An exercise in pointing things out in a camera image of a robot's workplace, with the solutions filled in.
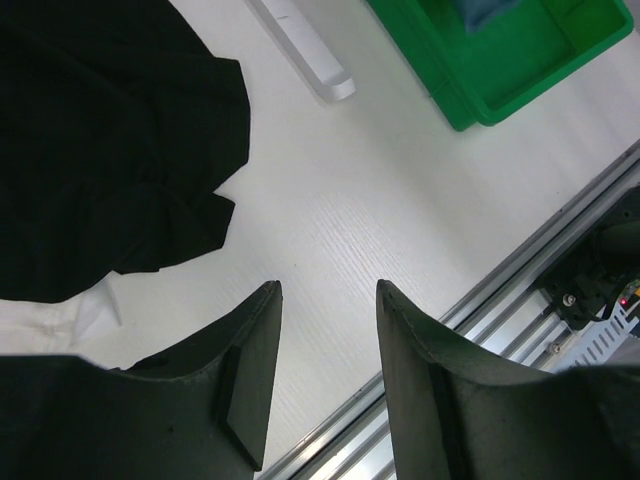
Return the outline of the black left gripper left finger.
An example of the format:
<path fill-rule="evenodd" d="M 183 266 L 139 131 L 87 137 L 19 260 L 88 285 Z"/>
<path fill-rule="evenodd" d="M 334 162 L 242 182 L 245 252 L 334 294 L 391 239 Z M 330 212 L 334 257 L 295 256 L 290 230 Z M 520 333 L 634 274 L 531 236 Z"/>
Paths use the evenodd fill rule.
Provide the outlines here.
<path fill-rule="evenodd" d="M 263 467 L 283 296 L 269 281 L 129 369 L 1 359 L 5 479 L 250 479 Z"/>

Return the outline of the blue tank top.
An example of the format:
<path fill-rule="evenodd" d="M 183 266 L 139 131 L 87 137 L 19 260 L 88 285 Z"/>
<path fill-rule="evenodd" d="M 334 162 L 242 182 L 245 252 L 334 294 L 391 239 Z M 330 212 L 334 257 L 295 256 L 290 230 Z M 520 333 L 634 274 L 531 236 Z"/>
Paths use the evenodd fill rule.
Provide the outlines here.
<path fill-rule="evenodd" d="M 499 15 L 510 2 L 504 0 L 453 0 L 453 7 L 467 33 L 476 33 Z"/>

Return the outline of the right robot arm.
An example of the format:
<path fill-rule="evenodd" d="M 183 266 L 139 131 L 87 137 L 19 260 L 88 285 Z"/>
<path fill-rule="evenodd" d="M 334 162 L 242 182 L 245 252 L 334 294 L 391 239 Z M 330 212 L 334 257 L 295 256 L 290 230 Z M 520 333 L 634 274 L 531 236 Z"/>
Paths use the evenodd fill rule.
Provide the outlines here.
<path fill-rule="evenodd" d="M 570 328 L 611 318 L 639 279 L 639 188 L 629 189 L 538 278 L 536 286 Z"/>

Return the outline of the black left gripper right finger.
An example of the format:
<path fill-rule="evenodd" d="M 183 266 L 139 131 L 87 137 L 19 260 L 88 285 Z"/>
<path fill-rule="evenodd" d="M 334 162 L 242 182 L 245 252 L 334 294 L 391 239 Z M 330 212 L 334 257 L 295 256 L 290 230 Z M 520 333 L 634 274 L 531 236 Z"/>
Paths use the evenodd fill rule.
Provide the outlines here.
<path fill-rule="evenodd" d="M 392 282 L 377 331 L 400 479 L 635 479 L 639 371 L 546 373 L 422 312 Z"/>

